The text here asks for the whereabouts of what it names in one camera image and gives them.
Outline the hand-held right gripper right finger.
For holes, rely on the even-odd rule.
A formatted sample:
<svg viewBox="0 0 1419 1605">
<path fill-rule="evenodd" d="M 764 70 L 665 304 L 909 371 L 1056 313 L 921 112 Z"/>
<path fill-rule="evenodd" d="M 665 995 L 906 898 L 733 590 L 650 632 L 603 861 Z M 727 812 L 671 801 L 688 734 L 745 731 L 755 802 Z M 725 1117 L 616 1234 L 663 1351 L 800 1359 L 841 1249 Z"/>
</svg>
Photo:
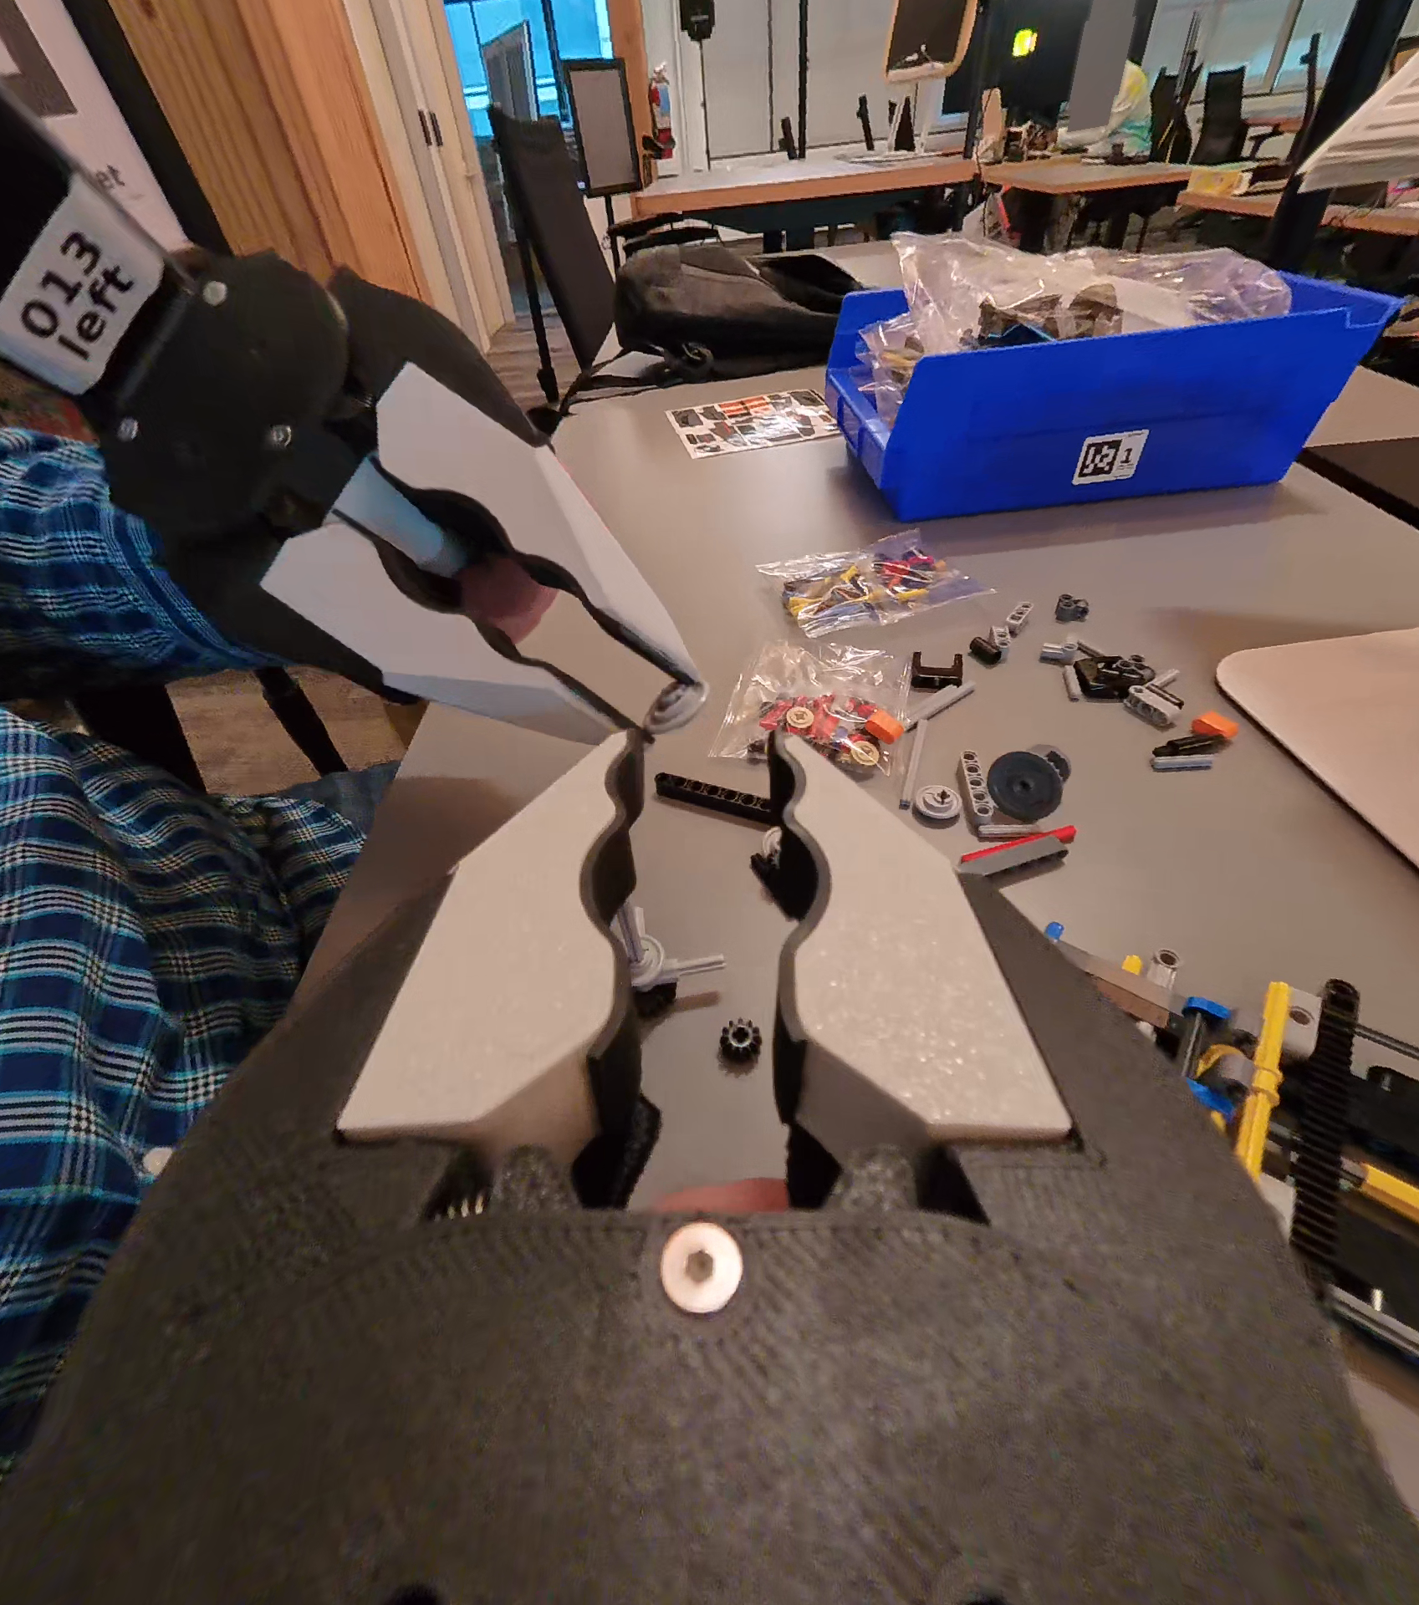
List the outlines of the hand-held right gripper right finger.
<svg viewBox="0 0 1419 1605">
<path fill-rule="evenodd" d="M 1073 1117 L 956 866 L 807 742 L 769 754 L 784 908 L 774 1085 L 825 1152 L 1058 1149 Z"/>
</svg>

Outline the black toy wheel disc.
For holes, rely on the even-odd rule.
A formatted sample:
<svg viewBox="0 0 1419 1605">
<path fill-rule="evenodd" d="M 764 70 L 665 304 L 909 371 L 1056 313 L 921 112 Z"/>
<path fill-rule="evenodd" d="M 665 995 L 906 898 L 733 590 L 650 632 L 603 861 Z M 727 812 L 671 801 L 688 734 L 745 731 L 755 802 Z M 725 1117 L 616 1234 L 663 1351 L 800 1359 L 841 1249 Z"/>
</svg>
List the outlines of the black toy wheel disc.
<svg viewBox="0 0 1419 1605">
<path fill-rule="evenodd" d="M 1053 746 L 1003 752 L 988 769 L 988 792 L 999 814 L 1025 826 L 1053 818 L 1063 806 L 1073 766 Z"/>
</svg>

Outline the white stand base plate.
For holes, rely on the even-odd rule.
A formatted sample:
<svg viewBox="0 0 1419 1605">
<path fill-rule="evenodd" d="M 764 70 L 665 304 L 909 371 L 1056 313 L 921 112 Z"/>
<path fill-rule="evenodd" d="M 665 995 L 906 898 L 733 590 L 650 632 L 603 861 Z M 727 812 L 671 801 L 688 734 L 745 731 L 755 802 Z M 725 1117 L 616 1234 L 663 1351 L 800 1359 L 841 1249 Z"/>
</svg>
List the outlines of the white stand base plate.
<svg viewBox="0 0 1419 1605">
<path fill-rule="evenodd" d="M 1234 652 L 1217 682 L 1419 871 L 1419 627 Z"/>
</svg>

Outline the clear bags of toy parts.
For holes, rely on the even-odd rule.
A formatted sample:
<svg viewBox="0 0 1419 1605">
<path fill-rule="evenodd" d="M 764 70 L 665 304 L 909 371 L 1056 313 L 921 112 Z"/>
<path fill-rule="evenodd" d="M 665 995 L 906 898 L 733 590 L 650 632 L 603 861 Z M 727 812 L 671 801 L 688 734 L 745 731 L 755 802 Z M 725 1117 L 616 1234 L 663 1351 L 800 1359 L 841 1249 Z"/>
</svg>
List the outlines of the clear bags of toy parts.
<svg viewBox="0 0 1419 1605">
<path fill-rule="evenodd" d="M 1286 316 L 1287 279 L 1232 249 L 1026 252 L 964 234 L 899 232 L 906 311 L 859 331 L 864 395 L 892 425 L 928 356 L 1081 343 Z"/>
</svg>

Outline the toy car chassis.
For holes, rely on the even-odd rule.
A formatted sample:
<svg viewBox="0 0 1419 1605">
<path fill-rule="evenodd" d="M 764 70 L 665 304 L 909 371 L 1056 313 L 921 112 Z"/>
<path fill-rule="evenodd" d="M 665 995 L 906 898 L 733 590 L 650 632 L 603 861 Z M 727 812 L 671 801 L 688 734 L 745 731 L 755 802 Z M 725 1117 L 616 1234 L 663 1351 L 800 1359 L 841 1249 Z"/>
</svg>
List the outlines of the toy car chassis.
<svg viewBox="0 0 1419 1605">
<path fill-rule="evenodd" d="M 1359 1018 L 1322 1092 L 1324 993 L 1274 981 L 1255 1016 L 1180 986 L 1180 958 L 1103 958 L 1046 938 L 1153 1042 L 1279 1215 L 1322 1311 L 1419 1369 L 1419 1078 L 1359 1063 L 1364 1048 L 1419 1062 L 1419 1048 Z"/>
</svg>

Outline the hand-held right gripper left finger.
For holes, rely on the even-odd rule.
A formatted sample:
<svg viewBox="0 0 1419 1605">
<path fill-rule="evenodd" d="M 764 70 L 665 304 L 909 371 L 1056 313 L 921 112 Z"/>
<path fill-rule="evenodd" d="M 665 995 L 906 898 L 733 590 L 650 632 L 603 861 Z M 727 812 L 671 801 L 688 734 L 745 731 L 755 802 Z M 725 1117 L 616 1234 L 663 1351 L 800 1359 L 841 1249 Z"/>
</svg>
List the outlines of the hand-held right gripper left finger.
<svg viewBox="0 0 1419 1605">
<path fill-rule="evenodd" d="M 464 856 L 337 1130 L 472 1152 L 623 1144 L 640 1098 L 631 961 L 643 736 L 618 732 Z"/>
</svg>

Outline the sticker sheet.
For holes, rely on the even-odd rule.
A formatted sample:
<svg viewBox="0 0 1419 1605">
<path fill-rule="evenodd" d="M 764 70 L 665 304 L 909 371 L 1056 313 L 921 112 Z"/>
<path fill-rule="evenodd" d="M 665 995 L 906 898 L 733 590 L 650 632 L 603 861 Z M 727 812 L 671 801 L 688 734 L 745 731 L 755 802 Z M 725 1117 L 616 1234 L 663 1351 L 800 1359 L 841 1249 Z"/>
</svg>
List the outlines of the sticker sheet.
<svg viewBox="0 0 1419 1605">
<path fill-rule="evenodd" d="M 670 408 L 666 420 L 695 461 L 841 435 L 825 395 L 812 386 Z"/>
</svg>

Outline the grey toy axle with gear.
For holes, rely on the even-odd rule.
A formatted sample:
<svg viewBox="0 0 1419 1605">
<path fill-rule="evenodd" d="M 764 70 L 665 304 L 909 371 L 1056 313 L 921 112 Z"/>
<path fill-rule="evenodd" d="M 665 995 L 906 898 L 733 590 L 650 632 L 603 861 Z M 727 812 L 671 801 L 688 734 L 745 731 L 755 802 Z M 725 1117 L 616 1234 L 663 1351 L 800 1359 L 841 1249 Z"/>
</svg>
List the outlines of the grey toy axle with gear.
<svg viewBox="0 0 1419 1605">
<path fill-rule="evenodd" d="M 666 953 L 660 938 L 646 931 L 643 911 L 633 898 L 621 904 L 613 930 L 626 956 L 636 1011 L 645 1021 L 658 1018 L 677 1005 L 682 981 L 725 968 L 722 953 L 697 958 L 677 958 Z"/>
</svg>

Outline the clear bag red tan parts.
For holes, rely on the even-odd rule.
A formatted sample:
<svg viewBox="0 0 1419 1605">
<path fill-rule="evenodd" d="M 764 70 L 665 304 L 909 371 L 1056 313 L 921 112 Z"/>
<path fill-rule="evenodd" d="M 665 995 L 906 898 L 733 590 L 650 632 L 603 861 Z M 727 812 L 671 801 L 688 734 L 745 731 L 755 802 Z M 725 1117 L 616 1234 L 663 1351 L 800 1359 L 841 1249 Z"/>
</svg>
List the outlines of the clear bag red tan parts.
<svg viewBox="0 0 1419 1605">
<path fill-rule="evenodd" d="M 896 652 L 769 644 L 745 662 L 708 752 L 752 764 L 787 734 L 854 779 L 891 776 L 906 742 L 909 690 L 909 662 Z"/>
</svg>

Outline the person's left forearm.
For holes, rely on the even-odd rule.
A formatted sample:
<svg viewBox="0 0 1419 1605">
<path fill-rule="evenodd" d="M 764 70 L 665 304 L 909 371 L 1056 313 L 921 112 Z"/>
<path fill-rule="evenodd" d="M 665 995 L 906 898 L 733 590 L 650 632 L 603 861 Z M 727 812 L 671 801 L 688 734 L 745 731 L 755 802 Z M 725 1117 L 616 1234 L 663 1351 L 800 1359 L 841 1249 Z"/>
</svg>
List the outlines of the person's left forearm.
<svg viewBox="0 0 1419 1605">
<path fill-rule="evenodd" d="M 180 590 L 96 448 L 0 430 L 0 704 L 273 667 Z"/>
</svg>

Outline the black chair frame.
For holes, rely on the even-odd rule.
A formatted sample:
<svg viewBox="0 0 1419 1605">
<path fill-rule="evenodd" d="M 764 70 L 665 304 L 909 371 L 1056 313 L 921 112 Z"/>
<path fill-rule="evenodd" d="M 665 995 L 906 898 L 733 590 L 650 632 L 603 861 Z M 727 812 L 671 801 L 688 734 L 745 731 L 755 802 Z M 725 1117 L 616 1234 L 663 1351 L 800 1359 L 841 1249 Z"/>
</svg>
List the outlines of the black chair frame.
<svg viewBox="0 0 1419 1605">
<path fill-rule="evenodd" d="M 196 792 L 285 792 L 349 767 L 287 669 L 87 689 L 69 709 L 91 736 Z"/>
</svg>

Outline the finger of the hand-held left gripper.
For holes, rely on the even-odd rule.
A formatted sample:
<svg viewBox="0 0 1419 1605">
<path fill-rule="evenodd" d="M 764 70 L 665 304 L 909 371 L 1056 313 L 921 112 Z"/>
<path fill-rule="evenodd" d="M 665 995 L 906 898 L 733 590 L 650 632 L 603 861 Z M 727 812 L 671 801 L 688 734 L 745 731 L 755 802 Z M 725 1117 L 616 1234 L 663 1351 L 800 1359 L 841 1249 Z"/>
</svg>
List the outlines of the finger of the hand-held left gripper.
<svg viewBox="0 0 1419 1605">
<path fill-rule="evenodd" d="M 405 363 L 377 403 L 385 471 L 414 505 L 477 510 L 499 550 L 541 587 L 576 597 L 615 640 L 673 682 L 661 704 L 702 704 L 707 684 L 668 609 L 549 445 L 533 445 Z"/>
<path fill-rule="evenodd" d="M 399 557 L 400 547 L 337 515 L 290 537 L 262 588 L 375 669 L 389 690 L 591 747 L 640 731 L 568 675 L 491 644 L 466 614 L 405 590 Z"/>
</svg>

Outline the black holed toy beam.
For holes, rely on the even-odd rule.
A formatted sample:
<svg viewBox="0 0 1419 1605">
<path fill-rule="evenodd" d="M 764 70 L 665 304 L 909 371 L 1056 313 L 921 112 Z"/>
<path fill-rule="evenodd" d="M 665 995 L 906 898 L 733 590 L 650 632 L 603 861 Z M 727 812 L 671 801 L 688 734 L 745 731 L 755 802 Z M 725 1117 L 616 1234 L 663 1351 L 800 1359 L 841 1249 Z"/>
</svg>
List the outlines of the black holed toy beam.
<svg viewBox="0 0 1419 1605">
<path fill-rule="evenodd" d="M 769 797 L 712 781 L 678 772 L 658 772 L 655 776 L 655 789 L 661 799 L 705 812 L 717 812 L 752 823 L 774 819 Z"/>
</svg>

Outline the black backpack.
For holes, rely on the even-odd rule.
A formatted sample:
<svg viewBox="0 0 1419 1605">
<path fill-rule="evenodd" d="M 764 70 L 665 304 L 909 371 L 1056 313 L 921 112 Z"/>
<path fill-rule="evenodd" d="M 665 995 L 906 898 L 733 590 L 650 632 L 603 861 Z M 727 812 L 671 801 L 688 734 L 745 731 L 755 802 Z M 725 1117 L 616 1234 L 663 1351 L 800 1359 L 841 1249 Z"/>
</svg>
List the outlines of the black backpack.
<svg viewBox="0 0 1419 1605">
<path fill-rule="evenodd" d="M 819 252 L 745 257 L 720 242 L 656 244 L 620 271 L 615 333 L 683 383 L 819 366 L 844 301 L 866 284 Z"/>
</svg>

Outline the clear bag yellow blue parts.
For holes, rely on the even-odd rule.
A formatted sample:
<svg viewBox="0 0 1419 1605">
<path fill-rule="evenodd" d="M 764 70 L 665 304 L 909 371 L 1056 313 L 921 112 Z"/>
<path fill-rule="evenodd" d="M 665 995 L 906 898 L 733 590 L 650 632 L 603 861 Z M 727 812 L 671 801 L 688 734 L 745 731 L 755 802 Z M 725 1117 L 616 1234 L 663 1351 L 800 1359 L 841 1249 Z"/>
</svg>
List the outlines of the clear bag yellow blue parts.
<svg viewBox="0 0 1419 1605">
<path fill-rule="evenodd" d="M 792 624 L 809 639 L 894 627 L 921 614 L 993 593 L 921 538 L 919 530 L 859 550 L 760 563 Z"/>
</svg>

